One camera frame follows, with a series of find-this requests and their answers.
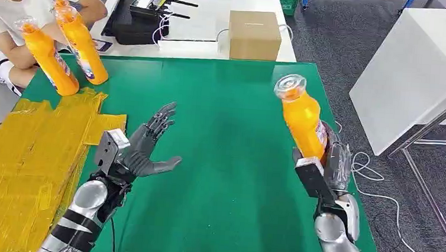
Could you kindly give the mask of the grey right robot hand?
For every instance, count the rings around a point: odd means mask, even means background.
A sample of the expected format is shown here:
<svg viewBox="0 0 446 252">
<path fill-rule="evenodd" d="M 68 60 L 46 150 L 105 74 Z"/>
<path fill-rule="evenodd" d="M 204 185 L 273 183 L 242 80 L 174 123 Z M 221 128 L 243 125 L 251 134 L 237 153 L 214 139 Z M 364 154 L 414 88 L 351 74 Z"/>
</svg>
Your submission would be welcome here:
<svg viewBox="0 0 446 252">
<path fill-rule="evenodd" d="M 324 158 L 304 157 L 298 148 L 292 150 L 295 172 L 310 198 L 337 200 L 348 193 L 351 175 L 351 151 L 326 122 L 322 122 L 328 142 Z"/>
</svg>

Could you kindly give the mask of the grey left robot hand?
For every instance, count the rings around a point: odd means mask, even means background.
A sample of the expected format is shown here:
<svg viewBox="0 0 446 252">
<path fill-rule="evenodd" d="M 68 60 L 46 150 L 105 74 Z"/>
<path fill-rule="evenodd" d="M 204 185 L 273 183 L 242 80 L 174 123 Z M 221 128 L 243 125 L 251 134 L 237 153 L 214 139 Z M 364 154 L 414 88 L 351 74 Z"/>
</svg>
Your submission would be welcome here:
<svg viewBox="0 0 446 252">
<path fill-rule="evenodd" d="M 176 102 L 164 105 L 146 123 L 141 124 L 130 137 L 130 147 L 122 163 L 132 171 L 134 176 L 146 177 L 169 172 L 182 162 L 180 156 L 173 156 L 166 161 L 150 159 L 160 137 L 174 124 L 172 116 L 176 113 L 176 107 Z"/>
</svg>

